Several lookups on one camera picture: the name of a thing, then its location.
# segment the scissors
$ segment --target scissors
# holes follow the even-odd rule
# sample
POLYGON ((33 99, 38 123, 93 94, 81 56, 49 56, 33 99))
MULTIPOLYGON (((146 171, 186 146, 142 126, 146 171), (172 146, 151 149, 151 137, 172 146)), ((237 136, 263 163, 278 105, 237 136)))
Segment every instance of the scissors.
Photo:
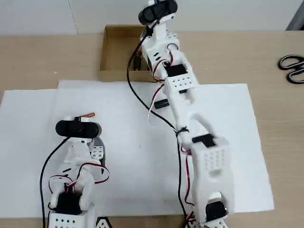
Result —
POLYGON ((284 56, 283 58, 281 58, 279 60, 277 65, 278 65, 279 69, 281 69, 281 70, 294 69, 294 71, 287 74, 286 79, 287 79, 288 82, 290 82, 292 84, 304 84, 304 79, 303 80, 295 80, 293 78, 295 75, 299 75, 301 73, 304 73, 304 57, 303 56, 300 56, 300 55, 284 56), (288 59, 297 60, 297 62, 289 64, 289 65, 284 65, 284 62, 288 59))

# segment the white wall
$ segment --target white wall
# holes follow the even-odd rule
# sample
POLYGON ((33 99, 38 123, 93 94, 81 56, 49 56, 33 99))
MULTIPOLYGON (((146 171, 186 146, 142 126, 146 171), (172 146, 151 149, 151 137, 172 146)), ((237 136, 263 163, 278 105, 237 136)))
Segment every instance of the white wall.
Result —
MULTIPOLYGON (((102 32, 138 24, 147 0, 0 0, 0 35, 102 32)), ((285 30, 302 0, 177 0, 177 31, 285 30)))

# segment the cardboard box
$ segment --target cardboard box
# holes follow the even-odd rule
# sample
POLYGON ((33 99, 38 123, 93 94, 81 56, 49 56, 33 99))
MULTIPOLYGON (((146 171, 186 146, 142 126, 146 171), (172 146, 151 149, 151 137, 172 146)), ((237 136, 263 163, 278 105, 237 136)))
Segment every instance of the cardboard box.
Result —
MULTIPOLYGON (((100 65, 101 81, 126 81, 128 62, 140 41, 140 35, 143 30, 143 26, 132 25, 105 27, 100 65)), ((129 75, 131 81, 155 82, 143 57, 141 70, 134 71, 132 63, 129 75)))

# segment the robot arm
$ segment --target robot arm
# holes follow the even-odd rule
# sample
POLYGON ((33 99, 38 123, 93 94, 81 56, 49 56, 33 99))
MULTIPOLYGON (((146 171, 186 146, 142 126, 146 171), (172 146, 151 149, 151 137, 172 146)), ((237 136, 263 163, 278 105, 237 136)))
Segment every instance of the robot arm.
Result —
POLYGON ((201 99, 196 96, 198 81, 189 61, 181 52, 177 35, 166 29, 165 22, 175 17, 177 5, 175 11, 170 9, 176 2, 149 1, 149 4, 139 14, 140 22, 149 27, 160 17, 161 20, 143 41, 142 54, 153 77, 157 81, 164 81, 164 93, 168 98, 168 103, 164 106, 170 105, 176 121, 178 140, 192 154, 195 219, 201 227, 225 228, 227 226, 223 219, 234 211, 229 143, 215 132, 212 123, 201 113, 196 102, 201 99), (150 21, 145 20, 149 18, 147 12, 150 11, 154 12, 152 14, 155 17, 150 21), (162 17, 160 12, 164 11, 167 13, 162 17), (190 125, 193 120, 206 133, 197 133, 197 127, 190 125))
POLYGON ((105 170, 109 174, 104 166, 105 146, 99 138, 101 127, 85 117, 67 118, 57 123, 56 132, 71 138, 67 155, 49 183, 49 208, 54 212, 48 227, 95 228, 94 185, 109 178, 97 181, 105 170))

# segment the table surface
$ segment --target table surface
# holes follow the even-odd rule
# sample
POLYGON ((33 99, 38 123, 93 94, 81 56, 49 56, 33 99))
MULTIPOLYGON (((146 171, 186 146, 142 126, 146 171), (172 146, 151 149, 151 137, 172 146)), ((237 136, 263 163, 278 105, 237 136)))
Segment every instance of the table surface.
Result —
MULTIPOLYGON (((304 86, 288 83, 276 63, 287 54, 304 54, 304 32, 180 33, 179 39, 201 84, 247 83, 251 94, 275 210, 232 215, 228 226, 302 227, 304 86)), ((98 34, 0 37, 0 90, 56 88, 59 79, 97 80, 101 49, 98 34)), ((182 218, 110 220, 114 228, 176 228, 182 218)), ((0 219, 0 226, 38 228, 41 219, 0 219)))

